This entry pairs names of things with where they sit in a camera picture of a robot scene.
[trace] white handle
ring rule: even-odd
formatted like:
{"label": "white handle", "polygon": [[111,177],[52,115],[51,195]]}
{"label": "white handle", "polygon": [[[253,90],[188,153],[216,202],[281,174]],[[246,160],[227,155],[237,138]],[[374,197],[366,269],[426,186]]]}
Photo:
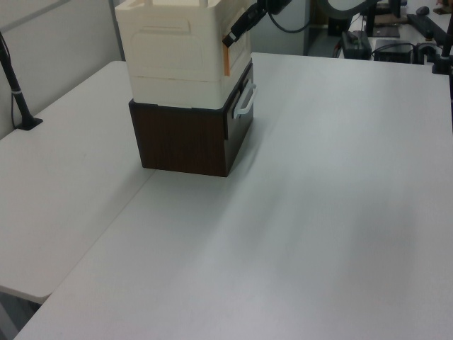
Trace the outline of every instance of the white handle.
{"label": "white handle", "polygon": [[[241,97],[238,100],[238,103],[236,104],[236,107],[234,108],[233,111],[234,119],[236,119],[239,115],[246,115],[247,113],[250,112],[250,109],[252,108],[253,105],[253,101],[255,100],[257,90],[258,88],[256,87],[256,85],[249,80],[241,94]],[[246,101],[247,97],[249,97],[250,92],[252,92],[252,94],[248,100],[247,106],[243,108],[244,101]]]}

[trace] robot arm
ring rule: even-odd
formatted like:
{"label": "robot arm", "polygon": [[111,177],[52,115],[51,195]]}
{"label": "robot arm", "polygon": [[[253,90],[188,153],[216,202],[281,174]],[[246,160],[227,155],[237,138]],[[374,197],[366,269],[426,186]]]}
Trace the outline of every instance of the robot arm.
{"label": "robot arm", "polygon": [[[231,32],[223,39],[230,47],[248,30],[252,29],[267,13],[280,13],[292,0],[257,0],[231,27]],[[350,18],[379,0],[317,0],[321,9],[331,18]]]}

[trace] white tabletop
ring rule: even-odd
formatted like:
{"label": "white tabletop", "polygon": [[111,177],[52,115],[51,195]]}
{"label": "white tabletop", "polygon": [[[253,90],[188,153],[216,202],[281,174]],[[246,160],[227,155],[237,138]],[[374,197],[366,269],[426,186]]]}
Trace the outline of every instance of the white tabletop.
{"label": "white tabletop", "polygon": [[0,291],[43,302],[153,171],[142,168],[124,63],[0,141]]}
{"label": "white tabletop", "polygon": [[17,340],[451,340],[448,78],[253,61],[230,176],[157,171]]}

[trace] black stand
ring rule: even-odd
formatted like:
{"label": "black stand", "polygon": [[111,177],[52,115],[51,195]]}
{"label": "black stand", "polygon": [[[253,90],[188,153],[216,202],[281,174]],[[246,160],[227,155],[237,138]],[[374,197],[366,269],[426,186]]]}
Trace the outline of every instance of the black stand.
{"label": "black stand", "polygon": [[42,119],[34,118],[30,111],[28,110],[27,103],[23,97],[21,87],[17,81],[16,75],[13,70],[13,65],[11,64],[11,58],[9,56],[8,50],[6,49],[6,44],[4,42],[3,36],[0,33],[0,62],[3,70],[5,71],[6,78],[8,79],[9,86],[11,87],[11,93],[13,94],[17,106],[22,115],[22,123],[19,124],[16,128],[21,130],[29,131],[35,126],[42,123]]}
{"label": "black stand", "polygon": [[377,5],[370,6],[367,12],[367,25],[365,26],[365,32],[368,37],[376,38],[399,38],[398,27],[381,27],[375,28],[374,22],[376,21],[376,10]]}
{"label": "black stand", "polygon": [[450,62],[450,52],[452,51],[453,43],[453,15],[450,17],[450,22],[447,30],[447,37],[445,38],[444,48],[442,54],[436,57],[436,61],[432,66],[432,73],[452,75],[452,63]]}

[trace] wall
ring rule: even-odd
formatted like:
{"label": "wall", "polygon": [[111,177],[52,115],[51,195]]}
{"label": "wall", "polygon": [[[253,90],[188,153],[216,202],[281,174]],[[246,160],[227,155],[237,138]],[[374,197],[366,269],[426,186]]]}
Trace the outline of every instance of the wall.
{"label": "wall", "polygon": [[[109,0],[71,0],[4,33],[33,115],[110,61],[120,60],[109,5]],[[19,123],[17,106],[15,112]],[[0,71],[0,138],[12,131],[10,114],[11,91]]]}

